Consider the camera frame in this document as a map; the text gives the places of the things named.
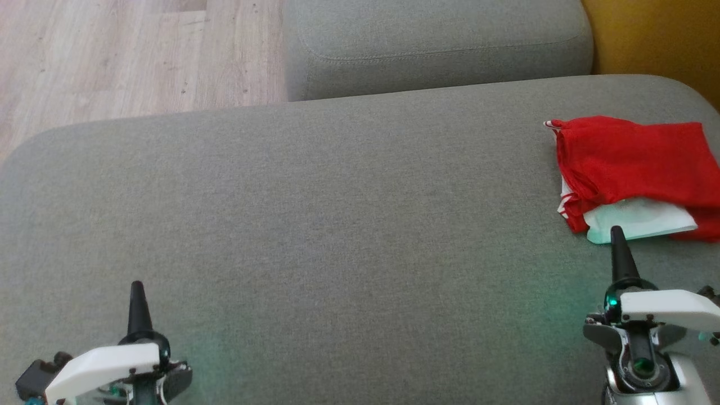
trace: yellow wall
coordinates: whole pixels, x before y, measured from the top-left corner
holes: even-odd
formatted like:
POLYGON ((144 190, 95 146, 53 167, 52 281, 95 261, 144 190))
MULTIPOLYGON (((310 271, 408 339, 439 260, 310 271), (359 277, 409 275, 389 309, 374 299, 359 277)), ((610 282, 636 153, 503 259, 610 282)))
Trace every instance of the yellow wall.
POLYGON ((582 0, 598 74, 657 74, 720 110, 720 0, 582 0))

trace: white cloth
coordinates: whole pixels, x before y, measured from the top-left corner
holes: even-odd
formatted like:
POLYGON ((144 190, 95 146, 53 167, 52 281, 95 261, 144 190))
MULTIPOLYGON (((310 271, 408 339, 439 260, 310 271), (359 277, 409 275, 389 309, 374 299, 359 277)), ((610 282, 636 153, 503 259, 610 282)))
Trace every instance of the white cloth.
MULTIPOLYGON (((572 195, 572 189, 562 180, 562 196, 558 212, 565 218, 565 202, 572 195)), ((601 205, 583 215, 590 227, 588 241, 594 244, 610 243, 610 228, 623 227, 626 239, 649 238, 650 236, 692 231, 698 228, 688 211, 669 202, 649 198, 628 198, 615 204, 601 205)))

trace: sofa cushion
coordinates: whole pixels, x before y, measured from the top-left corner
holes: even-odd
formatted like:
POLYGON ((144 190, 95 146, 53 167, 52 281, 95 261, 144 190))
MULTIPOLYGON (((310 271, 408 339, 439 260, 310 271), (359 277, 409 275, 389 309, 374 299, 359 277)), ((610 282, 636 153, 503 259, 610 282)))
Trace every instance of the sofa cushion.
POLYGON ((290 101, 590 73, 579 0, 287 0, 290 101))
MULTIPOLYGON (((0 399, 35 358, 116 344, 130 283, 195 368, 182 404, 594 404, 582 336, 607 246, 557 214, 543 126, 720 115, 652 76, 430 89, 88 123, 0 172, 0 399)), ((720 287, 717 245, 631 242, 661 288, 720 287)), ((716 349, 691 354, 715 401, 716 349)))

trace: gray fabric upholstery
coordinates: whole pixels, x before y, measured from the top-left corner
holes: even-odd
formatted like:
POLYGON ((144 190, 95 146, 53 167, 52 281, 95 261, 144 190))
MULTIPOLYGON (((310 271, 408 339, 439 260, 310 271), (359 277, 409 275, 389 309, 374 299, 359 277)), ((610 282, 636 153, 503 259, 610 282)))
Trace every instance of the gray fabric upholstery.
MULTIPOLYGON (((0 399, 31 360, 124 334, 130 282, 195 367, 182 404, 595 404, 585 314, 607 246, 557 214, 549 118, 720 116, 653 76, 590 76, 89 123, 0 174, 0 399)), ((633 241, 662 288, 719 247, 633 241)), ((690 338, 715 401, 717 351, 690 338)))
POLYGON ((290 101, 590 73, 580 0, 287 0, 290 101))

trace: robotic arm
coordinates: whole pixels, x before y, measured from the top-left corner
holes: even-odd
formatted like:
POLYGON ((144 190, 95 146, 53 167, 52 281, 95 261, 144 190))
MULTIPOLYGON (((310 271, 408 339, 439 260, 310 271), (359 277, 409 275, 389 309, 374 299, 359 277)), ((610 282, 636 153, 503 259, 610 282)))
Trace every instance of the robotic arm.
POLYGON ((692 361, 663 349, 681 340, 687 329, 720 331, 714 292, 710 287, 700 294, 659 290, 640 278, 622 229, 615 226, 611 232, 613 283, 603 310, 589 314, 583 327, 585 337, 608 358, 603 404, 710 405, 692 361))
POLYGON ((170 343, 153 329, 143 284, 135 281, 127 335, 117 346, 74 359, 58 353, 54 363, 36 360, 15 385, 26 404, 83 405, 78 397, 92 393, 94 404, 167 405, 191 382, 187 362, 172 361, 170 343))

